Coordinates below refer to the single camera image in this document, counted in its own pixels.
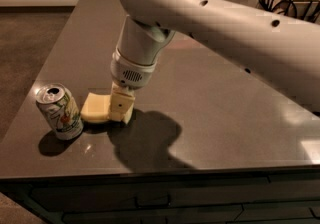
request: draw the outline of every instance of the black wire basket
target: black wire basket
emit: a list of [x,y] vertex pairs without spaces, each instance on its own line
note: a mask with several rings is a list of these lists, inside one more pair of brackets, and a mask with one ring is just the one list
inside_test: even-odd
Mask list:
[[319,0],[259,0],[259,4],[266,11],[313,23],[320,15]]

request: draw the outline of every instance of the silver soda can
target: silver soda can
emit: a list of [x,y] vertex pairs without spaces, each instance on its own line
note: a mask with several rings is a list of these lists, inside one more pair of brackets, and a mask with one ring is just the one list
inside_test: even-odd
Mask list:
[[71,92],[62,84],[40,88],[36,104],[60,140],[71,140],[81,134],[83,123]]

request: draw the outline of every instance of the can top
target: can top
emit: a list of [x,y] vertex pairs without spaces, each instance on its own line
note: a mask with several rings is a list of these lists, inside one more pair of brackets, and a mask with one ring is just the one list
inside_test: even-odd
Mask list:
[[47,84],[40,88],[36,100],[40,104],[50,104],[59,101],[65,94],[62,84]]

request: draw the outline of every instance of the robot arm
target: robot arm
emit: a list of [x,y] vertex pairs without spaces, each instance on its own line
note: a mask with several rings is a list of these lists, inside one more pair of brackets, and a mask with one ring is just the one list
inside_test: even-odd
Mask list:
[[223,0],[120,1],[129,16],[111,64],[118,92],[145,86],[157,54],[179,31],[320,111],[318,25]]

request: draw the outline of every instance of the floor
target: floor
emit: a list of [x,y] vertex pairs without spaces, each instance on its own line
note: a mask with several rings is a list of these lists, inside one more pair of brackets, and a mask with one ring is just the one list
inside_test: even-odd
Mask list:
[[[0,8],[0,145],[70,11]],[[0,224],[44,224],[0,193]]]

